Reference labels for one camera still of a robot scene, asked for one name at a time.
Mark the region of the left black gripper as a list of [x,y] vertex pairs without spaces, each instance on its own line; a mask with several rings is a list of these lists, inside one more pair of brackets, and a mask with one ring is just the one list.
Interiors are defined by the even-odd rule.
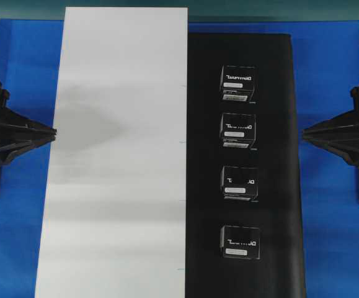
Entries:
[[[7,165],[14,159],[14,151],[16,155],[22,155],[42,147],[55,141],[57,133],[56,129],[43,123],[24,117],[12,110],[9,112],[6,107],[9,97],[9,91],[3,89],[0,82],[0,166]],[[20,145],[21,141],[17,138],[18,134],[13,125],[50,135],[36,138],[25,145]]]

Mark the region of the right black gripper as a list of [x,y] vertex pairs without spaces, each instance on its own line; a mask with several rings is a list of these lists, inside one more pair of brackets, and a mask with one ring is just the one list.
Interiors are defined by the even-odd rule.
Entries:
[[[344,158],[350,165],[359,167],[359,85],[350,91],[353,110],[321,121],[302,131],[303,140]],[[307,136],[307,134],[330,132],[341,129],[339,144],[341,149],[330,145],[328,141]]]

